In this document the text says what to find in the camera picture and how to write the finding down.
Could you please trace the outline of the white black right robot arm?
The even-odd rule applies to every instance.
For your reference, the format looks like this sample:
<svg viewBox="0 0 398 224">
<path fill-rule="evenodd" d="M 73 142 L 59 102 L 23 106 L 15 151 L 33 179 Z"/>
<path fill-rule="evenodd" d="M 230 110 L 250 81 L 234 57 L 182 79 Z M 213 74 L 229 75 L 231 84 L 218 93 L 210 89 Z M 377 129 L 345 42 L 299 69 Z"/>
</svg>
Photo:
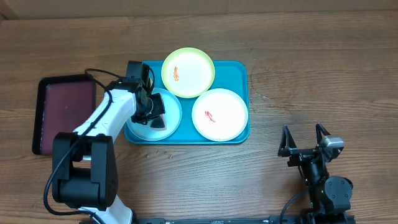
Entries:
<svg viewBox="0 0 398 224">
<path fill-rule="evenodd" d="M 317 144 L 310 149 L 299 149 L 285 125 L 278 150 L 279 157 L 287 157 L 289 167 L 297 167 L 306 188 L 293 196 L 283 207 L 277 221 L 283 223 L 315 224 L 354 224 L 354 216 L 346 211 L 351 208 L 353 183 L 346 177 L 331 176 L 326 164 L 336 159 L 344 149 L 344 141 L 331 135 L 321 123 L 315 126 Z M 299 215 L 286 217 L 289 205 L 297 198 L 308 194 L 310 208 L 300 211 Z"/>
</svg>

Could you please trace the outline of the light blue plate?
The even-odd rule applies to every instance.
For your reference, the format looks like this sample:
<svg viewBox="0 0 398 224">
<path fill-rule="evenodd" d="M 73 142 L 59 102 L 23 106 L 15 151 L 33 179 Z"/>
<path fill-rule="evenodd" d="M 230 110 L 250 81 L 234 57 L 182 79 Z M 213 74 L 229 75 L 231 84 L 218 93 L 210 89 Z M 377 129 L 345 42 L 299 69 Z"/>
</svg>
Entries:
<svg viewBox="0 0 398 224">
<path fill-rule="evenodd" d="M 145 141 L 161 141 L 173 135 L 182 119 L 182 107 L 175 95 L 163 88 L 154 88 L 153 93 L 159 93 L 165 105 L 165 113 L 160 115 L 164 122 L 163 128 L 154 128 L 149 121 L 148 125 L 133 123 L 129 120 L 124 126 L 126 139 L 134 144 L 142 144 Z"/>
</svg>

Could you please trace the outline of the pink green sponge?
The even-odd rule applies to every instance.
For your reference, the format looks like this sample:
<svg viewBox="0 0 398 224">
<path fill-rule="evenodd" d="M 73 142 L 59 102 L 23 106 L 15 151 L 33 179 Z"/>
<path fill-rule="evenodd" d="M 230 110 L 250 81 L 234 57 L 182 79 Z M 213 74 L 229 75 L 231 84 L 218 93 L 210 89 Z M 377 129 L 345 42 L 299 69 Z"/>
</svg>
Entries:
<svg viewBox="0 0 398 224">
<path fill-rule="evenodd" d="M 158 117 L 154 118 L 152 120 L 152 123 L 150 124 L 150 127 L 156 131 L 162 131 L 166 129 L 166 123 L 164 116 L 161 114 Z"/>
</svg>

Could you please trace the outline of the yellow-green plate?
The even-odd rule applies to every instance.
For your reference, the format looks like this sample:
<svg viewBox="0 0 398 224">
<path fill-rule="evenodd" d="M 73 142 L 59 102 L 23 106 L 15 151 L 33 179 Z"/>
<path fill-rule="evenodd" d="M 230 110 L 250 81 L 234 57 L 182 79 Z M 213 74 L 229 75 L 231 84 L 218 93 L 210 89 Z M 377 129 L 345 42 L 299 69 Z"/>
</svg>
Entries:
<svg viewBox="0 0 398 224">
<path fill-rule="evenodd" d="M 194 98 L 206 92 L 215 80 L 215 66 L 204 51 L 193 47 L 177 49 L 164 60 L 161 79 L 169 92 Z"/>
</svg>

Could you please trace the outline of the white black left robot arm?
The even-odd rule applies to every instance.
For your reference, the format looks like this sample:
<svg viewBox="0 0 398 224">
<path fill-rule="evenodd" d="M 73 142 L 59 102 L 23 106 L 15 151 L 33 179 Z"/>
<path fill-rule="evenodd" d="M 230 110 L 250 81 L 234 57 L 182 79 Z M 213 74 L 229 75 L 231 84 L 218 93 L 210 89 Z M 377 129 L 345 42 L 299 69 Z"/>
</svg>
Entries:
<svg viewBox="0 0 398 224">
<path fill-rule="evenodd" d="M 114 142 L 127 121 L 147 125 L 164 114 L 152 78 L 120 77 L 104 88 L 93 114 L 53 140 L 52 173 L 43 203 L 53 215 L 89 215 L 94 223 L 138 223 L 117 195 Z"/>
</svg>

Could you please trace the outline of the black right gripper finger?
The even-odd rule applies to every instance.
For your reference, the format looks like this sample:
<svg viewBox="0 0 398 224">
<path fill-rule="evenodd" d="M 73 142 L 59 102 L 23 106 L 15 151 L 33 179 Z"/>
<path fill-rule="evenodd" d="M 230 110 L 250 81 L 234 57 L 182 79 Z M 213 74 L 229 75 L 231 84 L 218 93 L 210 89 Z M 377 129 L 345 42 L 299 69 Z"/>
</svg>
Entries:
<svg viewBox="0 0 398 224">
<path fill-rule="evenodd" d="M 317 143 L 320 143 L 324 136 L 330 135 L 330 133 L 324 128 L 321 123 L 317 123 L 315 126 L 317 134 Z"/>
<path fill-rule="evenodd" d="M 297 150 L 297 146 L 293 140 L 293 137 L 287 127 L 284 125 L 282 128 L 282 138 L 278 150 L 279 157 L 289 157 Z"/>
</svg>

